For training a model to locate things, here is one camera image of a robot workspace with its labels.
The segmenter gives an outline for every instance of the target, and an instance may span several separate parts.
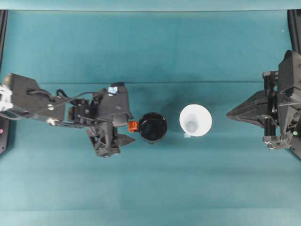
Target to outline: orange handle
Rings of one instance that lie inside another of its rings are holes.
[[[134,133],[139,131],[139,123],[137,121],[129,121],[127,125],[129,132]]]

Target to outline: white paper cup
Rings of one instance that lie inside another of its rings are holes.
[[[180,125],[188,135],[201,137],[211,129],[212,117],[205,107],[188,105],[181,111]]]

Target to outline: wire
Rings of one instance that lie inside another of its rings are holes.
[[[64,104],[70,103],[70,102],[72,102],[73,100],[76,100],[78,97],[80,97],[80,96],[82,96],[82,95],[86,95],[86,94],[97,94],[97,95],[99,95],[99,93],[97,93],[97,92],[83,92],[83,93],[78,94],[78,95],[75,96],[75,97],[66,99],[66,100],[64,100],[63,102],[60,102],[60,103],[58,103],[58,104],[56,104],[56,105],[53,105],[53,106],[51,106],[51,107],[56,108],[56,107],[62,106],[62,105],[64,105]],[[25,117],[25,118],[32,117],[32,116],[35,115],[35,114],[39,114],[39,113],[41,113],[41,112],[43,112],[43,111],[48,110],[48,108],[49,108],[49,107],[44,107],[44,108],[42,108],[42,109],[40,109],[40,110],[37,110],[37,111],[35,111],[35,112],[25,114],[24,117]]]
[[[44,90],[44,89],[28,90],[28,94],[29,95],[44,94],[44,95],[48,96],[50,101],[55,102],[55,99],[53,98],[51,93],[49,93],[47,90]]]

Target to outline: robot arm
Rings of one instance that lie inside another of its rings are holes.
[[[290,148],[301,158],[301,55],[287,51],[279,70],[263,73],[263,79],[264,90],[227,113],[227,117],[264,128],[263,141],[269,149]]]
[[[79,98],[92,94],[92,99]],[[61,89],[56,96],[41,89],[34,79],[9,74],[0,86],[0,116],[11,119],[33,119],[52,126],[87,127],[87,134],[97,155],[110,157],[120,153],[120,147],[135,141],[120,135],[117,128],[126,126],[133,116],[129,110],[128,92],[124,83],[112,84],[108,89],[84,92],[68,97]],[[65,120],[65,106],[68,122]]]

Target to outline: black cup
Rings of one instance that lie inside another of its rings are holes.
[[[162,140],[167,131],[166,119],[155,112],[147,113],[139,120],[139,132],[149,144]]]

